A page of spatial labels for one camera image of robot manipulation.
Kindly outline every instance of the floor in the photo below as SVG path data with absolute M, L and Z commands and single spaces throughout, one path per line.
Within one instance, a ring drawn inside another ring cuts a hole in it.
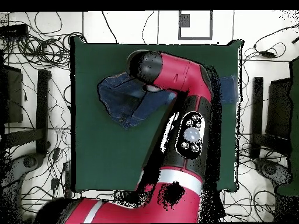
M 207 28 L 199 30 L 197 22 L 206 23 L 206 18 L 197 18 L 198 16 L 205 16 L 205 13 L 200 11 L 184 11 L 182 13 L 190 14 L 190 28 L 192 30 L 182 32 L 184 37 L 203 37 L 208 35 Z M 101 12 L 59 12 L 59 16 L 55 12 L 39 13 L 10 13 L 6 15 L 0 13 L 0 26 L 7 25 L 9 17 L 10 25 L 13 22 L 24 22 L 31 25 L 30 34 L 34 36 L 40 35 L 47 39 L 46 35 L 56 35 L 55 38 L 64 37 L 64 34 L 72 32 L 83 33 L 89 43 L 115 43 L 115 39 L 111 34 L 105 19 Z M 106 19 L 113 31 L 118 43 L 162 43 L 162 44 L 222 44 L 225 45 L 232 39 L 243 39 L 245 41 L 243 47 L 243 62 L 242 79 L 244 87 L 244 98 L 241 102 L 242 124 L 241 132 L 249 133 L 249 123 L 251 110 L 246 107 L 251 103 L 251 84 L 253 77 L 264 77 L 264 99 L 268 98 L 267 88 L 271 81 L 281 78 L 288 78 L 290 76 L 288 70 L 288 62 L 299 56 L 299 42 L 292 44 L 291 41 L 299 36 L 299 29 L 288 29 L 277 33 L 270 37 L 261 40 L 258 43 L 258 50 L 267 50 L 276 43 L 275 48 L 278 54 L 283 53 L 283 45 L 286 46 L 285 53 L 275 59 L 264 59 L 260 56 L 246 58 L 247 55 L 254 52 L 252 49 L 255 42 L 261 37 L 273 33 L 283 27 L 292 26 L 299 22 L 299 14 L 295 10 L 214 10 L 213 12 L 213 39 L 212 40 L 178 40 L 178 11 L 136 11 L 136 12 L 105 12 Z M 6 63 L 10 66 L 20 68 L 23 72 L 24 92 L 26 92 L 27 101 L 23 100 L 23 106 L 28 112 L 28 115 L 35 125 L 36 123 L 36 93 L 34 87 L 37 85 L 37 71 L 35 68 L 43 68 L 37 63 L 26 63 L 23 55 L 19 54 L 18 49 L 14 49 L 7 58 Z M 49 174 L 48 164 L 44 162 L 43 166 L 38 170 L 29 173 L 26 176 L 22 193 L 24 194 L 23 207 L 27 209 L 24 215 L 34 214 L 47 200 L 51 197 L 45 192 L 52 195 L 50 190 L 51 178 L 59 177 L 62 164 L 71 158 L 69 149 L 70 142 L 70 112 L 67 109 L 67 102 L 70 102 L 70 90 L 65 91 L 65 100 L 63 93 L 65 88 L 70 84 L 67 58 L 60 62 L 60 68 L 51 68 L 53 79 L 50 81 L 50 95 L 49 95 L 49 129 L 48 138 L 52 143 L 50 151 L 54 145 L 60 143 L 60 148 L 64 149 L 62 156 L 55 166 L 55 173 L 53 171 Z M 266 126 L 266 109 L 267 100 L 264 101 L 264 119 L 263 131 Z M 21 124 L 14 123 L 6 126 L 6 132 L 15 132 L 26 129 L 31 129 L 32 125 L 23 112 L 23 122 Z M 247 148 L 246 139 L 240 139 L 240 148 Z M 28 152 L 34 152 L 34 143 L 23 145 L 17 150 L 11 149 L 12 158 L 16 158 Z M 245 156 L 240 156 L 242 162 L 246 161 Z M 280 163 L 286 166 L 285 159 Z M 273 220 L 272 212 L 274 211 L 275 200 L 269 193 L 259 193 L 256 197 L 256 205 L 258 210 L 255 211 L 252 197 L 258 191 L 268 190 L 273 192 L 272 184 L 269 180 L 258 175 L 254 169 L 254 164 L 246 162 L 241 164 L 238 171 L 238 180 L 240 188 L 238 192 L 228 193 L 223 191 L 221 198 L 225 207 L 226 216 L 222 221 L 224 222 L 271 222 Z M 111 191 L 87 191 L 82 193 L 83 196 L 93 198 L 112 199 Z M 62 196 L 62 188 L 55 192 L 54 197 Z

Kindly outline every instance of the blue jeans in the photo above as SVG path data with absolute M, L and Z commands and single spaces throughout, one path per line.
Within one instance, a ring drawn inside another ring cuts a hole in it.
M 237 80 L 235 76 L 220 78 L 221 101 L 232 103 L 238 101 Z M 176 94 L 162 90 L 147 92 L 142 89 L 143 83 L 137 79 L 131 80 L 124 72 L 109 76 L 98 84 L 100 101 L 106 106 L 112 120 L 124 129 L 138 125 L 163 105 L 169 105 Z

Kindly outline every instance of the red robot arm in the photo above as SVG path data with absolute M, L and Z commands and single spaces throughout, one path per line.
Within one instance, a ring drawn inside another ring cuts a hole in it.
M 197 222 L 206 168 L 212 90 L 204 67 L 157 51 L 128 57 L 133 78 L 177 93 L 136 193 L 148 200 L 135 208 L 83 199 L 66 223 Z

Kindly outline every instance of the green table surface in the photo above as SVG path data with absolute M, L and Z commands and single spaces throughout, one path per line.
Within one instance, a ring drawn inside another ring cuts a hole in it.
M 230 45 L 85 44 L 74 38 L 75 189 L 135 190 L 151 141 L 166 111 L 161 107 L 129 130 L 113 122 L 99 101 L 97 84 L 126 70 L 135 50 L 159 50 L 211 65 L 219 77 L 238 74 L 242 41 Z M 236 190 L 234 182 L 236 104 L 222 107 L 219 190 Z

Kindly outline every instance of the white floor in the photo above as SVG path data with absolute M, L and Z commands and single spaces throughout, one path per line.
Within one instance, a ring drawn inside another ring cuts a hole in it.
M 252 48 L 255 42 L 257 42 L 263 36 L 273 33 L 278 29 L 283 27 L 292 26 L 299 22 L 299 18 L 296 17 L 292 12 L 293 10 L 285 10 L 282 11 L 272 11 L 272 10 L 215 10 L 213 13 L 213 39 L 211 41 L 208 40 L 192 40 L 192 41 L 182 41 L 178 40 L 178 11 L 158 11 L 156 10 L 150 18 L 148 16 L 153 11 L 140 11 L 140 12 L 105 12 L 107 21 L 110 25 L 111 30 L 117 38 L 119 43 L 143 43 L 147 44 L 156 44 L 157 41 L 160 44 L 222 44 L 225 45 L 230 42 L 232 39 L 243 39 L 245 41 L 243 47 L 243 59 L 245 56 L 253 53 L 254 50 L 248 50 Z M 200 37 L 206 30 L 202 29 L 202 33 L 198 33 L 197 23 L 194 21 L 196 17 L 200 15 L 200 11 L 188 12 L 184 11 L 183 13 L 190 13 L 190 28 L 191 31 L 185 31 L 184 35 L 192 35 L 196 37 Z M 11 21 L 19 21 L 27 24 L 31 24 L 33 29 L 40 30 L 41 33 L 50 33 L 55 32 L 60 29 L 60 20 L 55 12 L 43 12 L 39 13 L 36 16 L 36 24 L 34 24 L 34 17 L 36 13 L 11 13 L 9 15 Z M 108 29 L 105 19 L 101 12 L 59 12 L 59 16 L 62 21 L 62 28 L 60 31 L 55 32 L 54 34 L 49 35 L 63 35 L 69 34 L 72 32 L 81 32 L 86 37 L 88 43 L 115 43 L 115 39 Z M 148 18 L 148 22 L 146 27 L 144 28 L 144 23 Z M 159 20 L 159 35 L 157 37 L 157 24 Z M 276 59 L 264 59 L 260 56 L 251 58 L 250 61 L 244 63 L 242 68 L 242 77 L 244 83 L 248 83 L 246 87 L 247 95 L 244 91 L 244 100 L 241 103 L 241 107 L 245 107 L 247 101 L 247 106 L 251 103 L 251 85 L 252 79 L 255 76 L 264 77 L 264 99 L 268 98 L 267 88 L 270 85 L 271 81 L 288 78 L 290 76 L 288 70 L 288 61 L 299 56 L 299 42 L 297 44 L 292 44 L 291 41 L 299 36 L 299 29 L 288 29 L 283 32 L 277 33 L 270 37 L 267 37 L 258 43 L 258 50 L 267 50 L 276 43 L 284 43 L 286 46 L 286 52 L 279 58 Z M 37 34 L 31 30 L 30 34 L 36 36 Z M 278 55 L 283 52 L 283 46 L 278 44 L 275 47 Z M 32 90 L 34 86 L 37 86 L 37 71 L 32 68 L 29 64 L 19 64 L 20 62 L 26 62 L 22 55 L 18 54 L 18 49 L 13 51 L 15 54 L 12 54 L 7 60 L 7 64 L 9 62 L 10 66 L 20 68 L 23 72 L 23 83 L 28 87 L 24 87 L 27 95 L 27 101 L 23 102 L 24 108 L 27 110 L 33 125 L 36 123 L 36 94 Z M 42 68 L 41 66 L 34 65 L 35 68 Z M 63 100 L 61 93 L 63 93 L 64 89 L 70 84 L 69 71 L 61 69 L 61 68 L 53 68 L 50 69 L 53 74 L 53 80 L 50 81 L 50 93 L 49 95 L 49 107 L 54 107 L 52 111 L 50 111 L 50 119 L 49 119 L 49 130 L 48 130 L 48 138 L 49 141 L 53 144 L 50 148 L 50 151 L 54 147 L 54 145 L 60 141 L 63 136 L 63 142 L 60 143 L 60 148 L 65 148 L 65 154 L 61 158 L 59 162 L 57 162 L 57 166 L 55 167 L 55 171 L 57 176 L 60 176 L 60 171 L 62 169 L 62 164 L 70 160 L 71 152 L 68 149 L 68 145 L 70 144 L 70 124 L 71 118 L 70 113 L 67 109 L 67 104 Z M 66 99 L 70 101 L 70 90 L 66 91 Z M 267 109 L 267 101 L 264 101 L 264 120 L 263 120 L 263 130 L 265 130 L 266 126 L 266 109 Z M 244 125 L 244 133 L 249 133 L 249 123 L 250 123 L 250 107 L 243 109 L 244 111 L 242 116 L 242 123 Z M 29 119 L 26 116 L 26 113 L 23 112 L 23 122 L 21 124 L 10 124 L 9 128 L 7 126 L 7 132 L 20 131 L 24 129 L 30 129 L 32 126 L 30 124 Z M 241 138 L 241 145 L 246 143 L 245 139 Z M 26 145 L 18 148 L 12 155 L 13 158 L 16 158 L 20 155 L 24 155 L 28 152 L 34 151 L 34 143 L 28 143 Z M 282 160 L 281 163 L 286 166 L 285 160 Z M 269 180 L 261 177 L 255 172 L 254 169 L 250 169 L 252 166 L 251 162 L 240 165 L 239 167 L 239 176 L 238 180 L 241 182 L 240 189 L 235 193 L 223 192 L 223 202 L 226 213 L 237 216 L 231 217 L 226 216 L 223 221 L 248 221 L 248 222 L 260 222 L 260 218 L 256 215 L 256 212 L 253 208 L 253 202 L 250 200 L 250 194 L 253 195 L 260 190 L 269 190 L 273 191 L 273 187 Z M 25 181 L 22 192 L 28 193 L 28 191 L 33 186 L 43 187 L 45 191 L 50 191 L 51 185 L 51 176 L 48 172 L 47 162 L 44 162 L 44 165 L 28 174 L 26 179 L 30 179 Z M 38 188 L 34 188 L 30 192 L 31 194 L 25 197 L 23 200 L 24 208 L 30 208 L 31 211 L 37 211 L 45 201 L 38 201 L 41 197 L 43 200 L 48 200 L 50 197 L 45 195 L 42 190 Z M 96 198 L 98 194 L 109 192 L 98 192 L 98 191 L 87 191 L 82 195 L 87 197 Z M 58 191 L 58 195 L 62 196 L 62 188 Z M 99 196 L 98 198 L 111 198 L 110 196 Z M 274 197 L 267 193 L 260 193 L 256 199 L 257 204 L 270 205 L 270 208 L 274 210 Z M 260 207 L 258 207 L 259 216 L 265 222 L 270 222 L 273 220 L 273 217 L 270 213 L 268 213 L 265 209 L 262 211 Z

